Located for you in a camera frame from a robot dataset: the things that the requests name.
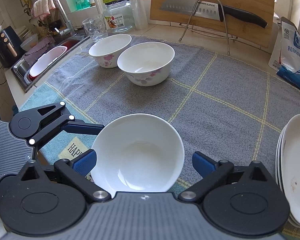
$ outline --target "glass jar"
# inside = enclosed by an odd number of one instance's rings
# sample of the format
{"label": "glass jar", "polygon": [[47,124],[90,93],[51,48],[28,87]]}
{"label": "glass jar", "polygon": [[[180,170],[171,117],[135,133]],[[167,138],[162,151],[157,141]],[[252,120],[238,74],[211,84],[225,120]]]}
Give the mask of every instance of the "glass jar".
{"label": "glass jar", "polygon": [[108,33],[122,33],[135,27],[131,4],[127,0],[105,2],[103,14]]}

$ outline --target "white plate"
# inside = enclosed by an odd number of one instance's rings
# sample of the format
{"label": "white plate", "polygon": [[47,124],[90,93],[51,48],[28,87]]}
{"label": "white plate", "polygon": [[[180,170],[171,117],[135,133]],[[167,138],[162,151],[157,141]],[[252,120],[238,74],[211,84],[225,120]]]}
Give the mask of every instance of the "white plate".
{"label": "white plate", "polygon": [[296,227],[300,228],[300,223],[298,223],[298,221],[293,217],[293,215],[291,214],[291,212],[290,212],[290,216],[289,217],[297,225]]}
{"label": "white plate", "polygon": [[300,226],[297,225],[297,224],[291,219],[291,217],[288,218],[288,221],[289,221],[289,223],[290,223],[291,225],[293,225],[294,227],[300,228]]}
{"label": "white plate", "polygon": [[283,134],[281,171],[291,213],[300,224],[300,114],[291,118]]}
{"label": "white plate", "polygon": [[283,135],[286,130],[286,127],[287,127],[287,125],[282,129],[280,137],[279,137],[279,147],[278,147],[278,155],[277,155],[277,172],[278,172],[278,181],[279,181],[278,185],[283,193],[284,193],[284,191],[283,191],[283,186],[282,186],[281,149],[282,149],[282,139],[283,139]]}
{"label": "white plate", "polygon": [[279,138],[278,138],[278,143],[277,143],[277,149],[276,149],[276,152],[275,152],[275,182],[277,183],[277,185],[279,185],[279,162],[278,162],[278,159],[279,159],[279,147],[281,145],[281,142],[282,142],[282,137],[283,137],[283,133],[284,133],[284,130],[286,129],[286,126],[282,129],[280,135],[279,135]]}

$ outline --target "checkered tablecloth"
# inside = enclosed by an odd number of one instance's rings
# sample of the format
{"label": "checkered tablecloth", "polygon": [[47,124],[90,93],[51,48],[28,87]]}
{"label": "checkered tablecloth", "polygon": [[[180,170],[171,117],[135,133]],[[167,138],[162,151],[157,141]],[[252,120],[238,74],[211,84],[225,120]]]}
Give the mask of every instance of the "checkered tablecloth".
{"label": "checkered tablecloth", "polygon": [[[158,41],[133,36],[132,45]],[[167,120],[185,146],[185,164],[171,190],[176,194],[201,179],[192,154],[249,165],[260,160],[274,176],[281,129],[300,113],[300,90],[258,68],[202,47],[164,41],[176,52],[164,82],[152,87],[131,83],[119,68],[105,69],[88,54],[77,53],[56,69],[20,110],[65,101],[77,119],[107,125],[132,113]],[[95,136],[61,132],[42,148],[49,163],[72,159],[89,149]],[[300,229],[288,224],[289,237]]]}

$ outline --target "jar label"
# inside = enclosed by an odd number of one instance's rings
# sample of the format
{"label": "jar label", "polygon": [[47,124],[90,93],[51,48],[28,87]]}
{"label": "jar label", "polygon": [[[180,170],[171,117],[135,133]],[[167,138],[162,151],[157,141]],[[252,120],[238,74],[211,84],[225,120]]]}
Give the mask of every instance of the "jar label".
{"label": "jar label", "polygon": [[106,22],[111,29],[124,27],[124,20],[122,14],[116,14],[113,16],[105,16]]}

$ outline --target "blue gripper pad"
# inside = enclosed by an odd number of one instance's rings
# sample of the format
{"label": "blue gripper pad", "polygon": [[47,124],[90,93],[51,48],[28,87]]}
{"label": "blue gripper pad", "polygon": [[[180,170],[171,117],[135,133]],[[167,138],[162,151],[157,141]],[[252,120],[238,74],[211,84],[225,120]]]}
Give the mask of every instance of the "blue gripper pad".
{"label": "blue gripper pad", "polygon": [[218,163],[201,152],[195,152],[192,155],[192,166],[204,178],[217,169]]}
{"label": "blue gripper pad", "polygon": [[73,164],[72,169],[85,177],[96,166],[97,154],[94,150],[90,149],[74,158],[71,162]]}

